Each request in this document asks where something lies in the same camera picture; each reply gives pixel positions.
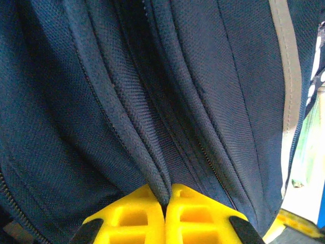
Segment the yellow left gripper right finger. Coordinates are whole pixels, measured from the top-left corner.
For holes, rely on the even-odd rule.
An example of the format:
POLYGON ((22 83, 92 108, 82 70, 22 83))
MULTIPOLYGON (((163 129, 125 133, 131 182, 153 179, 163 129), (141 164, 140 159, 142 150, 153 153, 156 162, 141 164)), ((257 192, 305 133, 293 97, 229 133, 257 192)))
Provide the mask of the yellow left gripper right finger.
POLYGON ((172 185, 166 243, 264 243, 246 216, 185 185, 172 185))

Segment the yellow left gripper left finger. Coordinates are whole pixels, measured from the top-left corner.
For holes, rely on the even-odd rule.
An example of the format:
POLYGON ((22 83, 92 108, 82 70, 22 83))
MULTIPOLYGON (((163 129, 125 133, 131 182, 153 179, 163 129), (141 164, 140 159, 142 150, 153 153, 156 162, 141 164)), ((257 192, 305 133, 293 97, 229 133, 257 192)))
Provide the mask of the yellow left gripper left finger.
POLYGON ((165 243, 162 207, 144 185, 88 216, 70 243, 165 243))

